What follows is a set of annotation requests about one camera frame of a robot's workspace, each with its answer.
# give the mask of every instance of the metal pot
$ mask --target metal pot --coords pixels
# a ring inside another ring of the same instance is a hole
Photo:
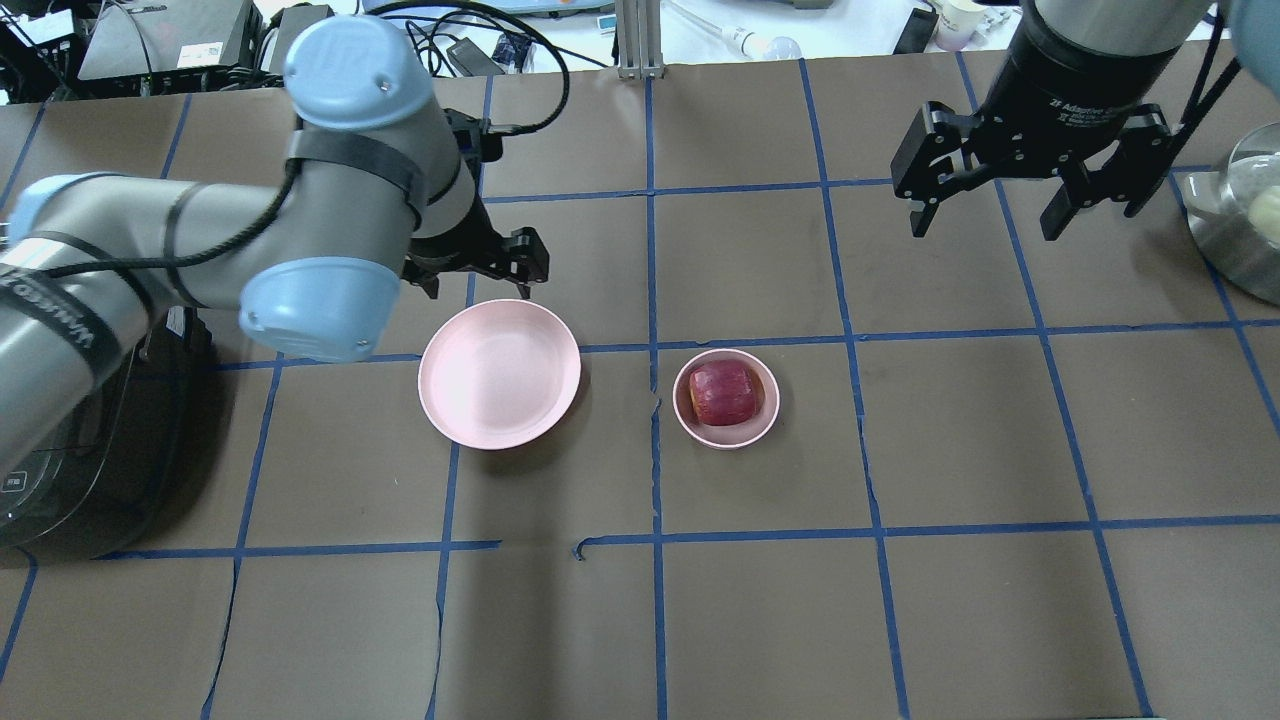
[[[1211,172],[1179,181],[1187,224],[1204,258],[1240,290],[1280,305],[1280,232],[1249,219],[1280,193],[1280,123],[1238,142]]]

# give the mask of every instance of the black cable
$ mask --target black cable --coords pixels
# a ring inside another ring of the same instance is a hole
[[[579,60],[586,60],[588,63],[591,63],[593,65],[599,65],[602,68],[612,68],[613,67],[613,65],[611,65],[608,63],[602,63],[602,61],[596,60],[595,58],[588,58],[586,55],[582,55],[581,53],[575,53],[572,50],[567,50],[567,49],[564,49],[562,46],[558,46],[557,50],[559,50],[561,53],[563,53],[566,55],[571,55],[573,58],[577,58]]]
[[[147,63],[147,87],[154,88],[156,85],[156,72],[151,65],[151,53],[147,50],[147,38],[142,35],[142,23],[138,22],[138,18],[133,17],[133,13],[131,13],[128,8],[120,4],[120,0],[102,0],[102,6],[97,10],[99,23],[102,22],[102,15],[106,14],[106,8],[110,5],[119,8],[120,12],[124,13],[124,17],[129,18],[129,22],[133,23],[133,29],[138,33],[138,44],[142,45],[142,59]],[[97,32],[97,26],[93,26],[93,32]]]
[[[1183,127],[1178,129],[1178,135],[1174,136],[1174,141],[1169,149],[1170,161],[1176,158],[1179,152],[1181,152],[1183,147],[1187,146],[1187,141],[1190,140],[1192,133],[1196,132],[1196,128],[1198,128],[1204,117],[1208,115],[1213,104],[1217,102],[1219,97],[1221,97],[1224,92],[1226,92],[1226,87],[1231,85],[1231,81],[1234,81],[1235,76],[1239,73],[1240,60],[1238,58],[1231,58],[1231,61],[1222,68],[1222,73],[1217,76],[1216,81],[1213,81],[1213,86],[1210,87],[1208,92],[1204,94],[1204,97],[1196,104],[1196,108],[1192,110],[1187,123],[1183,124]]]
[[[1222,13],[1219,13],[1213,18],[1213,32],[1208,37],[1208,47],[1204,49],[1204,61],[1201,63],[1201,69],[1196,74],[1196,85],[1192,86],[1190,97],[1187,99],[1187,106],[1183,108],[1183,119],[1179,124],[1187,124],[1190,119],[1192,111],[1196,105],[1201,101],[1201,92],[1204,91],[1204,82],[1208,81],[1208,70],[1213,65],[1213,56],[1217,54],[1217,45],[1222,41],[1222,31],[1225,29],[1226,22],[1222,19]]]
[[[502,20],[509,26],[513,26],[516,29],[520,29],[521,32],[531,37],[534,42],[541,45],[543,47],[547,49],[548,53],[552,54],[552,58],[556,60],[556,64],[559,67],[561,72],[561,99],[559,102],[556,104],[556,109],[552,110],[550,114],[547,115],[544,119],[536,123],[527,126],[515,126],[509,131],[502,135],[513,136],[513,135],[529,135],[532,132],[538,132],[545,128],[547,126],[552,124],[553,122],[556,122],[556,118],[558,118],[561,113],[564,111],[564,106],[568,105],[568,88],[570,88],[568,65],[564,64],[564,55],[561,54],[559,47],[557,47],[549,40],[547,40],[543,36],[543,33],[538,32],[538,29],[535,29],[532,26],[530,26],[529,23],[521,20],[515,15],[504,13],[503,10],[499,10],[497,8],[490,8],[489,5],[484,5],[481,3],[471,3],[468,0],[430,0],[430,3],[422,3],[416,0],[408,0],[408,1],[399,0],[375,8],[374,10],[370,10],[367,14],[379,15],[383,17],[384,19],[390,19],[388,18],[388,15],[398,13],[401,10],[411,10],[413,8],[457,8],[460,10],[474,10],[476,13],[483,13],[493,19]]]
[[[449,70],[451,76],[458,77],[458,73],[453,69],[453,64],[451,64],[449,60],[448,60],[448,58],[444,56],[444,53],[440,51],[439,45],[435,44],[435,40],[433,38],[433,35],[430,32],[428,32],[428,29],[425,27],[417,24],[413,20],[406,20],[404,22],[404,31],[408,33],[408,38],[413,44],[413,51],[417,53],[419,59],[422,58],[422,53],[428,53],[426,70],[431,74],[431,77],[439,77],[439,73],[440,73],[442,69],[447,69],[447,70]],[[415,31],[422,36],[422,41],[421,42],[419,42],[417,40],[413,38],[413,32]],[[447,32],[440,32],[438,35],[443,35],[444,37],[449,37],[454,42],[458,41],[457,36],[449,35]]]
[[[417,15],[384,15],[383,19],[384,20],[422,20],[422,22],[430,23],[430,22],[439,22],[442,18],[420,18]],[[449,20],[449,24],[465,26],[465,27],[477,27],[477,28],[481,28],[481,29],[495,29],[492,23],[490,24],[485,24],[485,23],[470,23],[470,22],[466,22],[466,20]],[[530,40],[532,40],[531,36],[525,35],[522,32],[521,33],[516,33],[516,35],[520,35],[522,37],[529,37]],[[588,63],[591,63],[593,65],[599,65],[602,68],[612,68],[613,67],[613,65],[611,65],[608,63],[602,63],[600,60],[596,60],[595,58],[590,58],[588,55],[582,55],[581,53],[575,53],[572,50],[568,50],[563,45],[557,45],[556,49],[559,50],[561,53],[566,54],[566,55],[572,55],[573,58],[577,58],[579,60],[586,60]]]
[[[95,260],[92,263],[76,263],[73,265],[63,265],[61,268],[54,268],[52,270],[46,270],[45,275],[50,279],[65,278],[68,275],[79,275],[83,273],[97,273],[101,270],[142,270],[142,269],[156,269],[156,268],[189,268],[192,265],[200,265],[201,263],[207,263],[215,258],[220,258],[232,252],[233,250],[239,250],[250,242],[257,240],[262,232],[275,222],[279,217],[280,208],[284,205],[284,200],[289,196],[293,190],[293,182],[298,179],[298,174],[302,172],[302,160],[293,158],[284,161],[284,182],[280,183],[280,188],[275,192],[275,197],[271,199],[270,205],[266,206],[262,213],[253,219],[244,229],[233,234],[232,237],[219,242],[218,245],[195,252],[192,255],[182,255],[177,258],[116,258],[111,260]]]

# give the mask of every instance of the blue tape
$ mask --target blue tape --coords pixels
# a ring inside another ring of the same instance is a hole
[[[1051,336],[1055,334],[1101,334],[1101,333],[1152,333],[1152,332],[1179,332],[1179,331],[1213,331],[1230,328],[1231,323],[1222,320],[1208,320],[1201,323],[1147,323],[1142,325],[1068,325],[1059,328],[1044,328]]]
[[[733,192],[773,192],[778,190],[813,190],[820,187],[817,182],[773,182],[756,184],[722,184],[704,187],[664,187],[650,188],[654,195],[712,195]]]
[[[579,352],[585,355],[600,352],[648,352],[649,345],[640,342],[621,342],[616,345],[580,345]]]
[[[270,370],[273,368],[279,368],[280,364],[275,360],[253,360],[248,363],[220,363],[214,365],[215,373],[232,373],[236,370]]]
[[[47,106],[47,102],[41,102],[40,109],[36,110],[36,119],[31,122],[31,129],[27,131],[27,140],[22,142],[22,150],[18,151],[18,159],[13,163],[13,170],[9,172],[9,181],[4,183],[4,191],[0,192],[0,208],[4,208],[5,202],[9,201],[13,186],[18,182],[18,173],[22,172],[23,163],[27,161],[27,152],[31,151],[31,143],[36,141],[36,131],[40,129],[41,120],[45,119],[45,109]]]
[[[439,616],[440,634],[436,642],[435,678],[431,680],[431,696],[426,703],[426,720],[435,719],[436,693],[439,692],[440,661],[444,657],[444,611],[449,587],[449,556],[453,547],[453,509],[458,496],[458,465],[461,464],[462,447],[449,443],[449,480],[444,491],[444,520],[440,525],[440,564],[435,575],[435,611]]]
[[[1178,206],[1183,211],[1183,218],[1187,217],[1187,204],[1183,199],[1183,191],[1178,187],[1174,181],[1172,173],[1166,178],[1169,186],[1174,191],[1174,197],[1178,200]],[[1280,436],[1280,413],[1276,411],[1275,398],[1271,395],[1271,388],[1267,387],[1267,379],[1262,374],[1262,368],[1258,366],[1258,359],[1253,355],[1253,345],[1249,343],[1249,337],[1244,332],[1245,323],[1240,322],[1240,316],[1235,313],[1235,304],[1231,302],[1231,296],[1226,292],[1226,283],[1222,282],[1222,275],[1213,269],[1208,259],[1203,255],[1201,260],[1204,263],[1204,270],[1208,272],[1210,281],[1213,283],[1213,291],[1217,292],[1219,301],[1222,302],[1222,310],[1226,311],[1228,327],[1235,332],[1235,340],[1240,343],[1240,352],[1244,354],[1244,361],[1249,366],[1249,373],[1253,374],[1253,382],[1258,388],[1258,395],[1262,397],[1262,405],[1267,409],[1267,416],[1271,418],[1271,427],[1275,429],[1276,434]],[[1280,324],[1280,322],[1260,320],[1257,323],[1248,323],[1253,327],[1267,327]]]
[[[1088,532],[1093,527],[1087,520],[1057,523],[988,523],[979,525],[904,525],[884,528],[891,538],[919,538],[934,536],[1005,536],[1020,533],[1071,533]]]
[[[964,60],[960,60],[961,70]],[[1138,664],[1138,653],[1134,650],[1133,638],[1129,634],[1129,621],[1125,618],[1124,602],[1120,598],[1120,587],[1116,583],[1115,569],[1111,566],[1111,552],[1107,550],[1106,537],[1098,524],[1098,509],[1093,502],[1093,489],[1089,487],[1089,477],[1084,469],[1084,457],[1080,454],[1080,443],[1075,434],[1075,424],[1071,420],[1071,410],[1066,402],[1066,392],[1062,389],[1062,378],[1057,372],[1057,361],[1053,359],[1053,347],[1050,343],[1050,333],[1044,328],[1044,316],[1041,313],[1039,301],[1036,299],[1036,286],[1032,282],[1030,269],[1023,254],[1021,240],[1018,237],[1018,228],[1014,225],[1012,213],[1009,209],[1009,199],[1005,195],[1005,186],[996,181],[996,197],[1000,200],[1000,210],[1005,218],[1005,228],[1009,231],[1010,241],[1014,245],[1014,256],[1018,259],[1018,272],[1023,277],[1023,286],[1027,290],[1027,301],[1039,331],[1041,350],[1044,354],[1044,364],[1048,368],[1050,382],[1053,386],[1053,396],[1057,401],[1059,414],[1062,418],[1062,429],[1066,433],[1068,448],[1071,452],[1071,462],[1075,466],[1075,477],[1080,486],[1080,495],[1084,498],[1084,507],[1089,516],[1089,527],[1093,532],[1093,542],[1098,552],[1098,562],[1102,566],[1102,578],[1107,585],[1107,594],[1111,600],[1111,610],[1115,614],[1116,632],[1120,635],[1120,644],[1124,648],[1125,662],[1129,665],[1129,675],[1133,680],[1134,694],[1138,698],[1138,708],[1144,717],[1152,715],[1151,700],[1147,696],[1147,685],[1142,676],[1142,667]]]
[[[827,177],[827,155],[822,145],[822,129],[818,123],[818,109],[813,100],[813,86],[809,82],[809,65],[799,60],[800,82],[804,86],[805,105],[809,111],[809,128],[813,133],[814,152],[818,159],[818,178],[822,181],[822,206],[827,222],[827,243],[831,251],[831,266],[836,281],[836,300],[840,305],[840,320],[845,329],[845,351],[849,355],[849,380],[854,395],[858,423],[858,446],[863,461],[863,478],[867,484],[867,502],[870,511],[873,537],[876,539],[876,564],[879,570],[881,600],[884,606],[884,629],[888,641],[890,664],[893,671],[893,688],[897,694],[897,711],[902,720],[911,719],[910,701],[906,693],[906,673],[902,669],[902,648],[899,642],[897,612],[893,605],[893,584],[890,578],[888,552],[884,547],[884,532],[881,523],[879,501],[876,498],[876,486],[872,480],[870,459],[867,454],[865,416],[863,405],[861,379],[858,366],[858,347],[854,338],[854,325],[849,315],[849,302],[845,295],[845,275],[840,261],[840,242],[836,234],[835,210],[831,202],[831,183]]]
[[[1020,337],[1038,334],[1036,328],[992,328],[987,331],[919,331],[891,333],[859,333],[856,342],[901,342],[918,340],[961,340],[977,337]]]
[[[827,181],[827,187],[865,187],[874,184],[893,184],[893,178],[861,178],[861,179],[844,179],[844,181]]]
[[[356,544],[302,544],[302,546],[261,546],[261,547],[182,547],[169,550],[122,550],[99,557],[100,561],[113,560],[191,560],[198,557],[298,557],[314,555],[389,555],[399,552],[474,552],[498,550],[502,541],[426,541],[426,542],[383,542]]]
[[[36,562],[33,555],[20,547],[17,550],[27,556],[27,582],[22,585],[22,594],[18,596],[18,607],[14,610],[13,620],[9,623],[9,634],[5,635],[4,651],[0,652],[0,682],[4,680],[4,675],[9,670],[13,646],[18,642],[18,630],[22,629],[22,619],[27,615],[27,603],[31,601],[31,591],[36,587],[36,573],[40,570],[40,564]]]
[[[791,530],[712,530],[704,533],[671,533],[663,536],[666,543],[701,542],[767,542],[805,539],[874,538],[876,528],[797,528]]]
[[[582,552],[582,548],[585,548],[586,546],[590,546],[590,544],[599,544],[599,546],[605,546],[605,544],[653,544],[655,542],[664,542],[664,538],[659,537],[659,536],[655,536],[653,533],[628,534],[628,536],[598,536],[598,537],[582,538],[577,544],[573,546],[572,550],[570,550],[570,555],[573,556],[573,560],[577,560],[579,562],[584,562],[586,560],[586,555]]]
[[[1098,524],[1107,530],[1146,530],[1152,528],[1217,528],[1224,525],[1280,525],[1280,515],[1148,518],[1140,520],[1100,520]]]
[[[271,413],[275,411],[275,393],[280,389],[280,374],[284,368],[280,360],[284,356],[275,354],[276,366],[271,370],[271,387],[266,391],[266,406],[262,409],[262,425],[257,433],[257,447],[253,450],[253,465],[250,469],[248,489],[244,492],[244,507],[241,511],[239,530],[236,533],[236,547],[243,548],[248,537],[248,524],[253,515],[253,500],[257,495],[257,479],[262,471],[262,457],[266,455],[266,437],[271,429]]]
[[[169,170],[173,168],[173,159],[178,154],[178,141],[182,140],[182,131],[187,128],[187,114],[191,111],[191,94],[182,101],[182,113],[178,115],[178,126],[173,131],[173,140],[169,142],[169,152],[164,156],[164,169],[160,170],[160,177],[169,177]]]
[[[236,591],[239,589],[241,561],[232,562],[232,593],[227,605],[227,620],[223,623],[223,641],[218,644],[218,665],[214,666],[214,676],[209,682],[209,692],[205,702],[200,706],[200,720],[209,720],[214,712],[214,693],[218,689],[218,680],[223,675],[223,662],[227,660],[227,641],[232,635],[232,615],[236,612]]]
[[[554,202],[561,200],[612,200],[616,197],[643,197],[648,195],[644,190],[602,190],[596,192],[553,192],[547,195],[498,195],[494,197],[485,197],[484,201],[489,204],[509,204],[509,202]]]
[[[654,183],[657,178],[653,142],[653,78],[644,79],[645,127],[645,255],[649,302],[649,391],[658,392],[658,224]],[[653,538],[662,538],[662,401],[657,401],[649,419],[650,482],[653,487]],[[657,678],[658,720],[667,720],[667,602],[666,566],[662,543],[653,543],[653,626],[654,675]]]

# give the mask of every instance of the brown table surface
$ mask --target brown table surface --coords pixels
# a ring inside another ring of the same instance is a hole
[[[575,74],[484,182],[584,346],[518,450],[451,447],[415,388],[434,329],[511,287],[406,286],[347,366],[207,313],[178,501],[128,559],[0,573],[0,717],[1280,716],[1280,309],[1207,269],[1172,183],[1055,243],[1055,183],[993,183],[913,240],[890,156],[1000,58]],[[438,92],[532,120],[558,82]],[[1242,77],[1175,174],[1274,120]],[[291,122],[282,91],[0,108],[0,205],[91,169],[273,184]],[[780,378],[748,450],[654,411],[705,343]]]

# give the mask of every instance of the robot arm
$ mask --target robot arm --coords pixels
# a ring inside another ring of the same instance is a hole
[[[1142,97],[1208,5],[1024,0],[1021,24],[978,111],[961,115],[925,102],[893,156],[893,190],[911,201],[913,234],[924,236],[943,200],[995,178],[1061,178],[1041,215],[1047,240],[1103,200],[1128,202],[1125,215],[1138,214],[1198,123],[1175,132]],[[1265,5],[1235,0],[1231,27],[1240,60],[1280,94],[1280,13]],[[1221,88],[1236,70],[1229,65]],[[1085,160],[1112,142],[1102,168],[1088,169]]]
[[[428,292],[445,270],[545,281],[538,233],[503,238],[476,195],[458,133],[483,140],[483,123],[445,115],[393,26],[317,23],[285,74],[302,122],[280,191],[91,174],[23,192],[0,255],[0,470],[173,305],[239,309],[264,345],[355,361],[402,275]]]

